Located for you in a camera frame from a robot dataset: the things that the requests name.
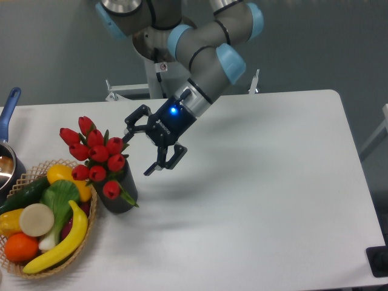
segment fake fruit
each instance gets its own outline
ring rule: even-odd
[[[4,246],[5,257],[11,262],[30,260],[37,252],[38,240],[22,232],[10,236]]]
[[[9,237],[15,233],[22,232],[19,225],[19,217],[23,208],[8,211],[0,215],[0,235]]]
[[[26,235],[45,235],[54,225],[54,213],[44,204],[31,204],[20,214],[19,225]]]
[[[69,166],[57,164],[51,166],[47,171],[47,179],[52,185],[57,180],[68,180],[77,186],[79,191],[79,199],[81,202],[86,202],[92,197],[90,188],[86,186],[86,181],[76,181],[72,177],[72,168]]]
[[[54,248],[61,236],[65,223],[72,217],[69,201],[79,202],[79,192],[74,183],[67,180],[54,182],[42,195],[41,202],[54,213],[55,222],[51,230],[41,239],[39,249],[43,252]]]
[[[81,208],[87,217],[89,217],[90,214],[90,204],[87,202],[83,202],[79,205],[79,208]],[[63,241],[66,236],[70,233],[73,226],[73,218],[70,218],[70,220],[65,224],[61,231],[61,241]]]
[[[43,191],[49,186],[50,184],[46,176],[27,184],[23,189],[17,191],[14,195],[5,200],[3,205],[0,206],[0,214],[24,208],[33,203],[38,203]]]
[[[69,235],[54,249],[30,261],[23,268],[24,273],[35,274],[59,263],[74,252],[84,240],[87,230],[86,214],[74,201],[69,201],[69,204],[73,210],[73,227]]]

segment white table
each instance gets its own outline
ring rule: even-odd
[[[27,168],[72,158],[59,128],[88,116],[111,136],[141,104],[17,107],[10,142]],[[179,140],[174,170],[143,172],[156,147],[137,134],[125,151],[139,209],[99,208],[87,249],[58,276],[3,270],[1,290],[314,290],[388,283],[365,249],[382,246],[346,116],[330,90],[221,97]]]

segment blue joint cap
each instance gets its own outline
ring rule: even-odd
[[[246,69],[243,58],[228,44],[221,44],[216,48],[216,53],[230,83],[236,84]]]
[[[101,3],[96,4],[96,11],[98,16],[100,17],[102,23],[109,31],[109,33],[115,39],[125,39],[126,35],[121,31],[121,29],[115,24],[115,22],[110,18],[109,14],[102,7]]]
[[[170,54],[176,59],[176,46],[178,41],[181,38],[181,35],[188,29],[192,29],[191,26],[186,24],[181,24],[175,27],[167,40],[167,48],[169,49]]]
[[[247,6],[249,7],[250,11],[252,12],[252,18],[253,18],[253,25],[252,25],[252,33],[250,34],[249,41],[258,36],[263,28],[264,28],[264,17],[261,13],[261,10],[259,7],[257,7],[254,3],[247,3]]]

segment saucepan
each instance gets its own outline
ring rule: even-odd
[[[13,88],[0,115],[0,205],[7,199],[9,191],[20,176],[25,173],[23,163],[8,145],[8,126],[21,94],[20,88]]]

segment banana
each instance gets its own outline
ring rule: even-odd
[[[69,204],[73,209],[73,226],[70,233],[53,249],[25,265],[23,268],[24,273],[35,274],[54,266],[73,253],[84,240],[88,223],[87,216],[73,200],[70,200]]]

